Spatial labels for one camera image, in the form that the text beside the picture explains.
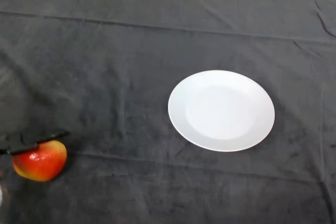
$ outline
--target tablecloth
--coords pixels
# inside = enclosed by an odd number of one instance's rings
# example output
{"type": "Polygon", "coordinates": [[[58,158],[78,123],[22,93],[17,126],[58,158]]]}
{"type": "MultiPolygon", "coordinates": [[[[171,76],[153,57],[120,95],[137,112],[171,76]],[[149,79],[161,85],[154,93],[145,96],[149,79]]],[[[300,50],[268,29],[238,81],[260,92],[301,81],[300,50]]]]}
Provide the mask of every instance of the tablecloth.
{"type": "Polygon", "coordinates": [[[39,183],[0,158],[5,223],[336,223],[336,0],[0,0],[0,133],[68,129],[39,183]],[[228,70],[276,111],[260,144],[191,144],[167,102],[228,70]]]}

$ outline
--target plate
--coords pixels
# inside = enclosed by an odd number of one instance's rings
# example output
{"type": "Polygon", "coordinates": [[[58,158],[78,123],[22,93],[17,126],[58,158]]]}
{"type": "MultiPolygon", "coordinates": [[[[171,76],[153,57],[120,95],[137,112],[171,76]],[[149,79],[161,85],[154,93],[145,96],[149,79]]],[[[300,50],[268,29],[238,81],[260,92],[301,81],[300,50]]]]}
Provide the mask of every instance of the plate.
{"type": "Polygon", "coordinates": [[[259,84],[222,70],[196,73],[181,81],[170,95],[168,113],[183,137],[219,152],[260,143],[275,119],[272,100],[259,84]]]}

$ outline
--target plate rim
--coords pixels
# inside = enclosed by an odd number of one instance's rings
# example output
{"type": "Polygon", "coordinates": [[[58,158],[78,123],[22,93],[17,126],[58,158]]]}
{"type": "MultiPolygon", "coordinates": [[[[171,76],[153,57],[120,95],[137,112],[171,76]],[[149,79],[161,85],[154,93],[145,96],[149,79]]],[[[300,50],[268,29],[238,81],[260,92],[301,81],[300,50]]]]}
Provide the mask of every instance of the plate rim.
{"type": "Polygon", "coordinates": [[[240,73],[236,73],[236,72],[233,72],[233,71],[228,71],[228,70],[205,70],[205,71],[201,71],[201,72],[197,72],[197,73],[194,73],[186,78],[184,78],[183,80],[181,80],[175,87],[174,89],[172,90],[170,96],[169,96],[169,99],[168,99],[168,106],[167,106],[167,110],[168,110],[168,115],[169,115],[169,119],[171,121],[171,123],[173,124],[174,128],[176,129],[176,131],[181,135],[183,136],[186,140],[188,140],[189,142],[193,143],[194,145],[198,146],[198,147],[201,147],[201,148],[204,148],[204,149],[207,149],[207,150],[210,150],[210,151],[216,151],[216,152],[239,152],[239,151],[243,151],[243,150],[247,150],[247,149],[250,149],[252,148],[253,146],[256,146],[258,145],[259,143],[261,143],[268,135],[269,133],[271,132],[271,130],[273,129],[273,126],[274,126],[274,122],[275,122],[275,108],[274,108],[274,104],[273,104],[273,101],[271,99],[271,97],[269,96],[269,94],[267,93],[267,91],[258,83],[256,82],[255,80],[251,79],[250,77],[247,77],[243,74],[240,74],[240,73]],[[248,145],[247,147],[244,147],[244,148],[237,148],[235,150],[219,150],[219,149],[215,149],[215,148],[211,148],[211,147],[206,147],[206,146],[203,146],[202,144],[198,144],[198,143],[195,143],[194,141],[190,140],[188,137],[186,137],[180,130],[178,130],[178,128],[176,127],[174,121],[172,120],[172,117],[171,117],[171,112],[170,112],[170,107],[171,107],[171,97],[172,95],[174,94],[174,92],[176,92],[176,88],[184,81],[186,81],[187,79],[195,76],[195,75],[198,75],[198,74],[203,74],[203,73],[206,73],[206,72],[229,72],[229,73],[234,73],[236,75],[239,75],[239,76],[242,76],[246,79],[248,79],[249,81],[252,81],[254,84],[258,85],[266,94],[267,94],[267,97],[269,98],[270,102],[271,102],[271,105],[272,105],[272,124],[271,124],[271,127],[268,131],[268,133],[266,134],[266,136],[264,138],[262,138],[260,141],[258,141],[257,143],[253,143],[252,145],[248,145]]]}

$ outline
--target apple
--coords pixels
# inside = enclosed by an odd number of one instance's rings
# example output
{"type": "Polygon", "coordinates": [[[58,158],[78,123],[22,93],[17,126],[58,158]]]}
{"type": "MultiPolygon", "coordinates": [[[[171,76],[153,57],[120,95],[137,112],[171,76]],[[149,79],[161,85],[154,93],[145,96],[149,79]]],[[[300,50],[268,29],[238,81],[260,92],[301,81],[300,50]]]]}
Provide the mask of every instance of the apple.
{"type": "Polygon", "coordinates": [[[16,173],[22,177],[45,182],[55,178],[67,159],[65,146],[56,140],[39,144],[38,149],[13,156],[16,173]]]}

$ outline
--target red apple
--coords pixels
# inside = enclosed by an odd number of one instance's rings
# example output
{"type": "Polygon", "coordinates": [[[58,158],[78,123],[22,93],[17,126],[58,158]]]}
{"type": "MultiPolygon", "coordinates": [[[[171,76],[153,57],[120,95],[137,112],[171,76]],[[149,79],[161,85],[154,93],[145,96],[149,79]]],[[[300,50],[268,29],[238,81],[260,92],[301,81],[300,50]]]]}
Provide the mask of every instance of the red apple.
{"type": "Polygon", "coordinates": [[[39,144],[39,148],[13,156],[13,166],[18,175],[35,181],[55,178],[67,159],[65,146],[56,140],[39,144]]]}

